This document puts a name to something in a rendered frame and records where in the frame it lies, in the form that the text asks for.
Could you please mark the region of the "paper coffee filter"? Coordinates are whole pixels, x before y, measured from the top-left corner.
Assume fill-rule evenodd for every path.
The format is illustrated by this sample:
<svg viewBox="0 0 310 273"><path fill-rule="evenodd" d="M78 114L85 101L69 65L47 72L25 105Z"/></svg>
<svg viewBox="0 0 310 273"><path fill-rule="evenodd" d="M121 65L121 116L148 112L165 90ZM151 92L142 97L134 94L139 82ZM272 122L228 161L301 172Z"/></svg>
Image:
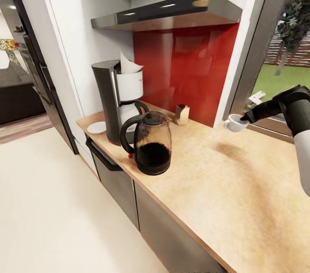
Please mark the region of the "paper coffee filter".
<svg viewBox="0 0 310 273"><path fill-rule="evenodd" d="M122 74L135 74L137 73L143 66L137 65L128 61L124 55L121 53L121 73Z"/></svg>

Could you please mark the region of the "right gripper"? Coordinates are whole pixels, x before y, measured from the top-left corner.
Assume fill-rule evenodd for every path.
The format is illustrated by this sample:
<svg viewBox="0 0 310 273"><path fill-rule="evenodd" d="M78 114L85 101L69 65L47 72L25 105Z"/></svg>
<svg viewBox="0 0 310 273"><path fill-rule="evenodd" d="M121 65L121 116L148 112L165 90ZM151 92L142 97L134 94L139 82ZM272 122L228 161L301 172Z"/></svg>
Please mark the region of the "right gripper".
<svg viewBox="0 0 310 273"><path fill-rule="evenodd" d="M241 121L249 121L252 124L252 123L259 121L260 119L275 116L275 115L272 115L271 113L269 113L269 111L265 107L266 102L263 102L263 103L255 106L250 111L245 112L244 116L242 118L240 118L240 120Z"/></svg>

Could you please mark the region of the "saucer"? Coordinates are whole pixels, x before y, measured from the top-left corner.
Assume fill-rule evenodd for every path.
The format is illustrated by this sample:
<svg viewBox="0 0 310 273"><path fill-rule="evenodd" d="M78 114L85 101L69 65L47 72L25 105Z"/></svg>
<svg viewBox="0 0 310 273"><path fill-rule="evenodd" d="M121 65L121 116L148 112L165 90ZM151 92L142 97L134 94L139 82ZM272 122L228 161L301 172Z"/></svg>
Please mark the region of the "saucer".
<svg viewBox="0 0 310 273"><path fill-rule="evenodd" d="M106 124L105 122L97 122L97 123L91 124L87 128L87 131L90 133L95 133L95 134L104 132L106 131Z"/></svg>

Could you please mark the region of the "coffee cup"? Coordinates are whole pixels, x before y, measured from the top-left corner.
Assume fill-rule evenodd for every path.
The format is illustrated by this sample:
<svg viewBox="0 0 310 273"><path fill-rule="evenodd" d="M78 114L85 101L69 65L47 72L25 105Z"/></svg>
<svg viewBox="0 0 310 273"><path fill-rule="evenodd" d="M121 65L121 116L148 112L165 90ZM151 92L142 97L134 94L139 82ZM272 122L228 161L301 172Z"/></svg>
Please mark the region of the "coffee cup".
<svg viewBox="0 0 310 273"><path fill-rule="evenodd" d="M249 121L241 121L242 115L230 114L228 120L224 122L223 127L230 129L232 132L240 132L249 125Z"/></svg>

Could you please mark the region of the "electric kettle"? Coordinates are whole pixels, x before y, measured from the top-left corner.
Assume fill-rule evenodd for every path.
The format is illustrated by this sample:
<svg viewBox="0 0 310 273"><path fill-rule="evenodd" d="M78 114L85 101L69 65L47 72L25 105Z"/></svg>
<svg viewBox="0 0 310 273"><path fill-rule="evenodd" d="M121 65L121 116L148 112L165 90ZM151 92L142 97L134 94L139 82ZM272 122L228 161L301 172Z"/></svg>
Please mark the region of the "electric kettle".
<svg viewBox="0 0 310 273"><path fill-rule="evenodd" d="M138 169L147 175L166 172L171 163L172 139L167 118L161 112L149 111L129 118L120 131L120 141L126 152L136 161ZM133 147L128 144L127 128L136 124Z"/></svg>

